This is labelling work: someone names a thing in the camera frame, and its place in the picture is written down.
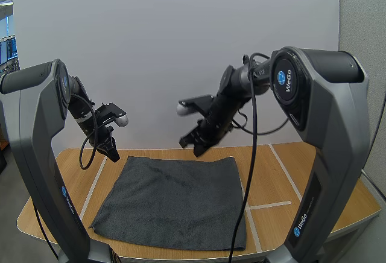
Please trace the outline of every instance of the white wall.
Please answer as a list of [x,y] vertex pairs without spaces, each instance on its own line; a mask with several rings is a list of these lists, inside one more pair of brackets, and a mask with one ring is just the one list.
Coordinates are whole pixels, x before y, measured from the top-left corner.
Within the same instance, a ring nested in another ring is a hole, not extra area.
[[[178,117],[177,101],[215,94],[243,54],[338,45],[338,0],[14,0],[14,15],[22,68],[60,57],[97,106],[127,111],[129,126],[113,132],[119,148],[178,148],[199,116]],[[285,119],[270,91],[258,110],[260,131]],[[57,154],[83,139],[69,118],[52,146]],[[298,140],[287,125],[259,143]],[[221,145],[251,142],[233,131]]]

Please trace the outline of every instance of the gray towel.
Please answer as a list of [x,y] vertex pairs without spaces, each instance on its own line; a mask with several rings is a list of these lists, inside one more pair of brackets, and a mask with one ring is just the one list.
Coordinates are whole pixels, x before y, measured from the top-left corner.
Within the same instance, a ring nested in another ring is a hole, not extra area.
[[[216,162],[129,157],[90,227],[134,244],[227,250],[241,205],[232,157]],[[236,250],[244,250],[246,240],[243,217]]]

